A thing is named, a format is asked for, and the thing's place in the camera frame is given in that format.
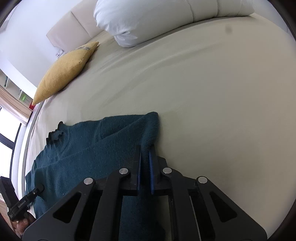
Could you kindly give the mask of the person's left hand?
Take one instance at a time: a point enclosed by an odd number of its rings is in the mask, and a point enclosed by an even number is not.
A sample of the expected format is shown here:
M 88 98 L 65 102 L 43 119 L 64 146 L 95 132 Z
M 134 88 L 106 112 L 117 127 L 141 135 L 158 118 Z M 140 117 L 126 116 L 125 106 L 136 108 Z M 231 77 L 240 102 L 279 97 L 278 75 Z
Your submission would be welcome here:
M 14 221 L 11 223 L 14 232 L 18 237 L 21 237 L 25 230 L 36 220 L 36 218 L 29 212 L 25 214 L 22 220 Z

